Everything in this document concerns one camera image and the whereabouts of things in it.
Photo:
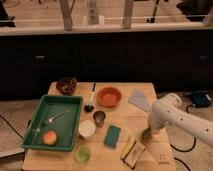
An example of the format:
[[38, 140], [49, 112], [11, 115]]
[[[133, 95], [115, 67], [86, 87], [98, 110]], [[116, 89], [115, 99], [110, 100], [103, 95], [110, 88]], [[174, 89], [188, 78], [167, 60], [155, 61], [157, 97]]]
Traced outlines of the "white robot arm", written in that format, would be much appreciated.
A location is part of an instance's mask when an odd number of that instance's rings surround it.
[[181, 105], [182, 100], [175, 93], [156, 100], [151, 106], [151, 133], [159, 133], [169, 122], [213, 148], [213, 122], [184, 112]]

